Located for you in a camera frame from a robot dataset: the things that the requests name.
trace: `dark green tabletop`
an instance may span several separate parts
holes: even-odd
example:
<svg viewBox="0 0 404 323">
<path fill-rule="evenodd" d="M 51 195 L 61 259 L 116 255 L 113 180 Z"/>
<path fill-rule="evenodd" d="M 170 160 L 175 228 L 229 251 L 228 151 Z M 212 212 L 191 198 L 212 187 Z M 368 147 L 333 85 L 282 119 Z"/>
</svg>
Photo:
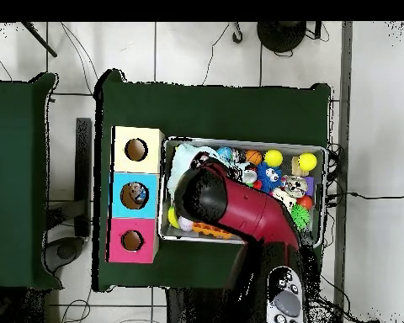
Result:
<svg viewBox="0 0 404 323">
<path fill-rule="evenodd" d="M 106 71 L 94 96 L 93 286 L 223 288 L 239 246 L 160 241 L 153 264 L 104 260 L 111 126 L 158 128 L 165 136 L 327 146 L 330 87 L 185 87 L 123 82 Z"/>
<path fill-rule="evenodd" d="M 0 286 L 60 288 L 42 264 L 45 104 L 56 75 L 0 82 Z"/>
</svg>

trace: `wooden block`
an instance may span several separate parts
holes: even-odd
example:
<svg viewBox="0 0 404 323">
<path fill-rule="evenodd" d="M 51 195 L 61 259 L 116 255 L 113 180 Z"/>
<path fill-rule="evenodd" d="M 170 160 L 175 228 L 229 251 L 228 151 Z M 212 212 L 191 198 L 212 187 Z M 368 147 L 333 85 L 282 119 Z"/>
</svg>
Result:
<svg viewBox="0 0 404 323">
<path fill-rule="evenodd" d="M 112 218 L 110 224 L 107 262 L 150 264 L 154 261 L 158 250 L 156 220 Z"/>
<path fill-rule="evenodd" d="M 160 173 L 164 135 L 159 129 L 114 126 L 112 130 L 114 172 Z"/>
<path fill-rule="evenodd" d="M 113 179 L 112 193 L 109 193 L 112 194 L 112 218 L 155 219 L 157 217 L 160 184 L 158 174 L 114 172 Z M 129 186 L 129 183 L 139 183 L 146 189 L 146 202 L 143 205 L 140 205 L 140 201 L 137 201 L 136 196 L 132 194 L 138 187 Z"/>
<path fill-rule="evenodd" d="M 308 171 L 303 171 L 300 169 L 300 165 L 298 164 L 298 156 L 292 157 L 292 175 L 298 177 L 308 176 L 310 173 Z"/>
</svg>

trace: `gray container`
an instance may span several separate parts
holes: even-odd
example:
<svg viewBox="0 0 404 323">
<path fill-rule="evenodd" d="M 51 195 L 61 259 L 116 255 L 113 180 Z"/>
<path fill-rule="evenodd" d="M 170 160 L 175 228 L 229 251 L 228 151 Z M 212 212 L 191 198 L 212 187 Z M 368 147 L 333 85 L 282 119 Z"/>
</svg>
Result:
<svg viewBox="0 0 404 323">
<path fill-rule="evenodd" d="M 325 197 L 327 194 L 327 165 L 328 153 L 327 150 L 320 146 L 301 146 L 301 145 L 285 145 L 285 144 L 268 144 L 263 142 L 251 141 L 234 141 L 234 140 L 214 140 L 214 139 L 192 139 L 170 136 L 162 143 L 162 162 L 164 164 L 164 174 L 160 182 L 159 194 L 159 217 L 158 217 L 158 235 L 162 239 L 167 240 L 180 240 L 180 241 L 203 241 L 214 242 L 223 244 L 244 244 L 244 241 L 239 236 L 232 236 L 230 239 L 221 239 L 214 236 L 207 236 L 195 231 L 185 232 L 176 229 L 169 224 L 167 220 L 167 211 L 171 205 L 171 197 L 167 190 L 167 180 L 170 177 L 173 153 L 175 146 L 179 144 L 188 143 L 192 146 L 201 147 L 209 146 L 214 150 L 221 146 L 228 146 L 230 148 L 237 148 L 243 150 L 279 150 L 283 155 L 283 163 L 280 165 L 283 175 L 291 175 L 292 165 L 291 160 L 293 156 L 298 156 L 303 152 L 310 152 L 317 158 L 317 166 L 310 172 L 310 176 L 314 177 L 316 185 L 313 194 L 313 208 L 310 210 L 311 216 L 311 244 L 314 247 L 321 245 L 323 240 L 323 226 L 325 225 Z"/>
</svg>

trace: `purple toy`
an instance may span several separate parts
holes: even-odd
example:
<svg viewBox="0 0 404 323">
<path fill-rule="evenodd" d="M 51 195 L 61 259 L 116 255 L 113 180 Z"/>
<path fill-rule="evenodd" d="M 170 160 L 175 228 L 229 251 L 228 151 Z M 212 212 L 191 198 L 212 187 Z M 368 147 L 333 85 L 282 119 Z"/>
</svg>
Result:
<svg viewBox="0 0 404 323">
<path fill-rule="evenodd" d="M 312 196 L 314 193 L 314 178 L 310 176 L 304 177 L 306 184 L 308 185 L 308 190 L 306 191 L 307 196 Z"/>
</svg>

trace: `red toy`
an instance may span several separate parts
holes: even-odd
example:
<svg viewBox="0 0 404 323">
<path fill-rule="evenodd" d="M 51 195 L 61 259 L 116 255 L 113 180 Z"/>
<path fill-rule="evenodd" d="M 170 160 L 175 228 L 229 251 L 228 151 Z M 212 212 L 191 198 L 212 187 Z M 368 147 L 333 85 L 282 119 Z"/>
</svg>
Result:
<svg viewBox="0 0 404 323">
<path fill-rule="evenodd" d="M 300 199 L 296 200 L 296 203 L 304 207 L 305 209 L 310 210 L 313 206 L 313 201 L 308 196 L 303 196 Z"/>
</svg>

